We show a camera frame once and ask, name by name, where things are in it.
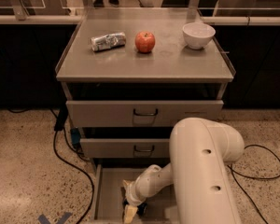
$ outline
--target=red apple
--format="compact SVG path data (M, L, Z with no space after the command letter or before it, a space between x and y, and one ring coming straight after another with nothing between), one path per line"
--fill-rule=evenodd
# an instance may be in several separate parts
M151 32L142 31L136 35L134 43L140 52L149 53L154 48L156 39Z

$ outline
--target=drawer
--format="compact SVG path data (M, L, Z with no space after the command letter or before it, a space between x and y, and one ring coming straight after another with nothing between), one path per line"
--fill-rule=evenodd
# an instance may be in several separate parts
M216 100L221 83L66 83L73 100Z
M168 127L190 117L216 119L215 101L68 101L75 127Z
M123 180L135 180L146 168L108 168L98 165L91 224L122 224ZM157 195L147 198L147 210L143 216L136 215L133 223L142 224L177 224L178 210L173 185L163 188Z
M168 158L169 139L84 139L80 140L89 158Z

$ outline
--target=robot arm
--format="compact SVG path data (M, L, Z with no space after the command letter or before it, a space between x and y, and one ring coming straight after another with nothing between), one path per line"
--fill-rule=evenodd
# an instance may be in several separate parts
M132 222L129 210L173 183L181 224L240 224L224 162L237 161L244 147L231 126L207 119L179 121L170 136L171 163L163 169L152 165L125 184L125 223Z

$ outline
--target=ceramic bowl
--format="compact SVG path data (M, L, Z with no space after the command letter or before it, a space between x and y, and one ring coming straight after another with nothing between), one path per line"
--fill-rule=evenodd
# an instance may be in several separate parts
M202 49L214 37L216 30L205 23L192 22L183 26L183 35L187 45L192 49Z

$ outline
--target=speckled floor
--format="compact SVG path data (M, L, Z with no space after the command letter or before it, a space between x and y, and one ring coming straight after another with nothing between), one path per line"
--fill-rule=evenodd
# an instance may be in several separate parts
M280 110L223 110L219 121L237 129L247 145L263 145L280 158ZM20 114L0 110L0 224L40 223L41 215L48 223L57 223L65 213L72 215L64 223L76 223L86 210L91 199L90 182L55 156L54 125L55 117L49 110ZM57 137L60 155L90 173L90 165L68 148L63 133ZM280 171L272 154L255 147L246 149L234 168L260 176ZM280 178L238 180L268 223L280 224ZM231 175L230 181L243 223L264 223ZM84 221L89 222L90 216L87 214Z

